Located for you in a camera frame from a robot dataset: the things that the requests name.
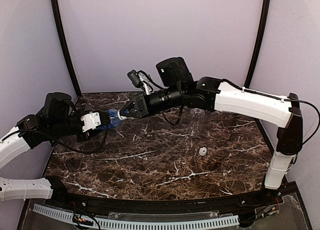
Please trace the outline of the white pump bottle cap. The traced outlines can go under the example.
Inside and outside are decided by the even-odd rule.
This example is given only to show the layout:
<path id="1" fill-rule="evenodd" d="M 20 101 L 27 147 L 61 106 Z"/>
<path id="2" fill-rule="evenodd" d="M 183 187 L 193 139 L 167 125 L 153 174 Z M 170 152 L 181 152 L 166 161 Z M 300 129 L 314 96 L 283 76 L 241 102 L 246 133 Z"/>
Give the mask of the white pump bottle cap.
<path id="1" fill-rule="evenodd" d="M 207 154 L 208 149 L 206 147 L 201 147 L 198 151 L 199 155 L 205 156 Z"/>

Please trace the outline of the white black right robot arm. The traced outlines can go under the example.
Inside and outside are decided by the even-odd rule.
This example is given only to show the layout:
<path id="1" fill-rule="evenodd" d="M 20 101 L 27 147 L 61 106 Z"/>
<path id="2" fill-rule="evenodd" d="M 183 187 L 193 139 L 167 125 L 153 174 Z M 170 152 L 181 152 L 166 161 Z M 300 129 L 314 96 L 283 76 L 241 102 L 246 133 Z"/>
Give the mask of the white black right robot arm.
<path id="1" fill-rule="evenodd" d="M 278 127 L 278 142 L 264 187 L 269 190 L 280 187 L 291 161 L 303 146 L 303 118 L 297 95 L 271 95 L 213 77 L 195 81 L 182 57 L 161 61 L 156 69 L 164 89 L 134 96 L 118 112 L 120 119 L 142 119 L 173 107 L 187 106 L 236 113 L 272 123 Z"/>

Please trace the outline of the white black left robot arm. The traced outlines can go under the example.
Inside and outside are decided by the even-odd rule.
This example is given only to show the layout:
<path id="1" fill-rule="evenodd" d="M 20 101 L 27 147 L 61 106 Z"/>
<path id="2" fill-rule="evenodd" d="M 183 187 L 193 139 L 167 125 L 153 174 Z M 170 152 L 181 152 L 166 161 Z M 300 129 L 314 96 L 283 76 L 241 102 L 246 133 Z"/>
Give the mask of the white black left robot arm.
<path id="1" fill-rule="evenodd" d="M 98 152 L 105 144 L 110 117 L 103 111 L 77 110 L 66 93 L 54 92 L 46 96 L 43 108 L 37 114 L 22 118 L 0 140 L 0 166 L 4 167 L 21 154 L 43 142 L 61 145 L 80 154 Z M 103 139 L 93 150 L 77 150 L 61 142 L 61 137 L 76 136 L 84 142 L 104 131 Z M 58 177 L 31 180 L 0 179 L 0 200 L 51 199 L 65 186 Z"/>

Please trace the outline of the clear plastic bottle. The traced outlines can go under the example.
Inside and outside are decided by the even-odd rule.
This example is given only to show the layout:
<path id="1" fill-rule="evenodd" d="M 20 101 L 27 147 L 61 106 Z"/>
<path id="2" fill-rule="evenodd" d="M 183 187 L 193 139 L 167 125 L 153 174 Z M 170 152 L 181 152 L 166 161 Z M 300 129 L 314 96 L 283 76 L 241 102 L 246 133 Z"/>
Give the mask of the clear plastic bottle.
<path id="1" fill-rule="evenodd" d="M 195 137 L 202 135 L 204 124 L 205 124 L 206 113 L 204 110 L 199 108 L 193 108 L 190 111 L 190 134 Z"/>

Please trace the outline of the blue white bottle cap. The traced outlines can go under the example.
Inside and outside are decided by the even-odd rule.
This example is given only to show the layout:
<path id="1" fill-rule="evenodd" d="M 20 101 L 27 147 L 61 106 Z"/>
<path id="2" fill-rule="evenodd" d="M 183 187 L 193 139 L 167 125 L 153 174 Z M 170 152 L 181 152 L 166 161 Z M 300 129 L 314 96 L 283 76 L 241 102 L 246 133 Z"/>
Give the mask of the blue white bottle cap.
<path id="1" fill-rule="evenodd" d="M 124 110 L 124 111 L 119 110 L 118 113 L 117 113 L 117 116 L 118 116 L 118 118 L 119 118 L 121 121 L 123 121 L 123 120 L 129 118 L 129 117 L 127 116 L 128 114 L 129 114 L 129 111 L 128 111 L 128 110 Z"/>

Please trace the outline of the blue label water bottle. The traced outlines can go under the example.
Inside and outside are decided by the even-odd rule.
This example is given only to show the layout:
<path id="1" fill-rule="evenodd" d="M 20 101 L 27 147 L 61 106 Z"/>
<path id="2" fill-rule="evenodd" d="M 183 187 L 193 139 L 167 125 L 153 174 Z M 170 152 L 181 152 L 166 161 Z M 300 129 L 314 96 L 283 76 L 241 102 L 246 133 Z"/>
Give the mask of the blue label water bottle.
<path id="1" fill-rule="evenodd" d="M 115 129 L 121 126 L 122 120 L 118 117 L 118 110 L 109 109 L 106 111 L 106 115 L 108 116 L 108 124 L 102 123 L 97 127 L 99 130 Z"/>

